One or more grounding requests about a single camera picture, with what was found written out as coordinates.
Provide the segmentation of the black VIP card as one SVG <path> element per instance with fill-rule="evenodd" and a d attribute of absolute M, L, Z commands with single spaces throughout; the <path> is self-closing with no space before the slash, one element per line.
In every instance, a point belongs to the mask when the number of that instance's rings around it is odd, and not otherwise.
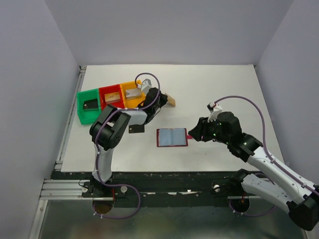
<path fill-rule="evenodd" d="M 144 133 L 145 132 L 145 126 L 144 125 L 139 125 L 139 124 L 135 124 L 135 125 L 130 125 L 129 126 L 129 133 L 133 134 L 133 133 Z"/>

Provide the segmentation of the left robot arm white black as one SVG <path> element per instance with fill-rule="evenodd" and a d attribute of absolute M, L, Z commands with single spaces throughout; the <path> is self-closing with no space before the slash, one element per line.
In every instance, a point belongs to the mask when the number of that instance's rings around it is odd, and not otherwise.
<path fill-rule="evenodd" d="M 112 158 L 128 126 L 147 125 L 168 102 L 168 96 L 158 88 L 150 88 L 145 100 L 135 108 L 106 106 L 91 125 L 89 134 L 95 146 L 95 166 L 92 176 L 97 181 L 93 190 L 98 196 L 110 193 L 108 180 L 112 177 Z"/>

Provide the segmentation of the gold VIP card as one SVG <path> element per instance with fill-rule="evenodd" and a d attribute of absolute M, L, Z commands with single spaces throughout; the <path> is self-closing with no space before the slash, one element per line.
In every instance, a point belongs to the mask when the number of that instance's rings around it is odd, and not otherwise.
<path fill-rule="evenodd" d="M 172 107 L 176 107 L 175 99 L 168 94 L 166 94 L 166 96 L 167 96 L 167 104 Z"/>

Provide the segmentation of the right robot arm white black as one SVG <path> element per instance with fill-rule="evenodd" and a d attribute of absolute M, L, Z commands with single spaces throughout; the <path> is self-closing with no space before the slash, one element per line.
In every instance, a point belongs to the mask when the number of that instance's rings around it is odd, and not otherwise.
<path fill-rule="evenodd" d="M 243 192 L 259 196 L 285 211 L 305 231 L 319 222 L 319 187 L 300 176 L 280 160 L 266 153 L 266 147 L 242 131 L 232 112 L 218 114 L 216 119 L 201 117 L 188 133 L 196 141 L 216 141 L 227 146 L 232 155 L 259 169 L 272 180 L 264 182 L 253 173 L 241 171 L 229 183 L 235 195 Z"/>

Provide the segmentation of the red leather card holder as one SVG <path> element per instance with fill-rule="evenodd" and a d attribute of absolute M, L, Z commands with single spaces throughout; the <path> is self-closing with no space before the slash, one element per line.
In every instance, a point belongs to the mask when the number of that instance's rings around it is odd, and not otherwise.
<path fill-rule="evenodd" d="M 184 147 L 189 139 L 193 137 L 187 134 L 186 128 L 157 129 L 157 147 Z"/>

